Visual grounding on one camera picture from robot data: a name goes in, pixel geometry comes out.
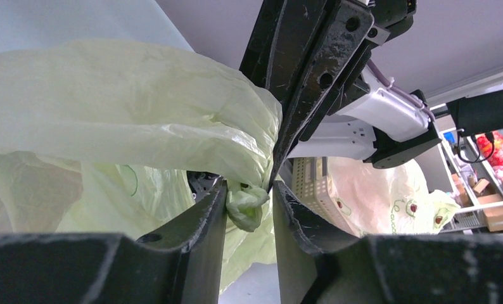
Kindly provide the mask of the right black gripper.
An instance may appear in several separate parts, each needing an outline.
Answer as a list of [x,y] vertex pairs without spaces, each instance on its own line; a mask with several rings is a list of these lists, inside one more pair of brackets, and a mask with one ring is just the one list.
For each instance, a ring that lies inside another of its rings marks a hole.
[[298,140],[308,141],[324,117],[370,92],[361,73],[371,50],[413,24],[416,1],[370,4],[263,2],[239,70],[283,106],[270,184]]

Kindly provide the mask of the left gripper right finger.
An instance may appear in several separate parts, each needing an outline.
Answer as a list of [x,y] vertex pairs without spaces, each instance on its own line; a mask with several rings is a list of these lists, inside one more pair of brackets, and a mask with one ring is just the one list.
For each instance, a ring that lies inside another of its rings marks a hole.
[[355,237],[272,188],[282,303],[503,303],[503,236]]

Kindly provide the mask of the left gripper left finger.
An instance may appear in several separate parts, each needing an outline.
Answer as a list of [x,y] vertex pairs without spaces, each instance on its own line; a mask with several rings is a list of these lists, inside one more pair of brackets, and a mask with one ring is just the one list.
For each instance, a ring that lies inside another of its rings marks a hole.
[[139,239],[0,234],[0,303],[217,303],[227,184]]

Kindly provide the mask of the pale green plastic bag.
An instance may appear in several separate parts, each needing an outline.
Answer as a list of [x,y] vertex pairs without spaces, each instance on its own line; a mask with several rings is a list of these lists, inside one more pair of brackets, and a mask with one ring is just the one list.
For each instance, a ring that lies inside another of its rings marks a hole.
[[193,206],[186,174],[228,181],[220,290],[276,262],[267,184],[280,102],[192,51],[70,41],[0,53],[0,232],[138,238]]

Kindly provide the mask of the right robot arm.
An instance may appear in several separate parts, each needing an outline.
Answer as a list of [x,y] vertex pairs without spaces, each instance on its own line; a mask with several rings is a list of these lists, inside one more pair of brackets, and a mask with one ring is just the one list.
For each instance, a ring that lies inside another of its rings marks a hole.
[[299,157],[393,168],[438,143],[423,93],[404,92],[371,60],[416,11],[416,1],[262,3],[239,69],[283,109],[272,175]]

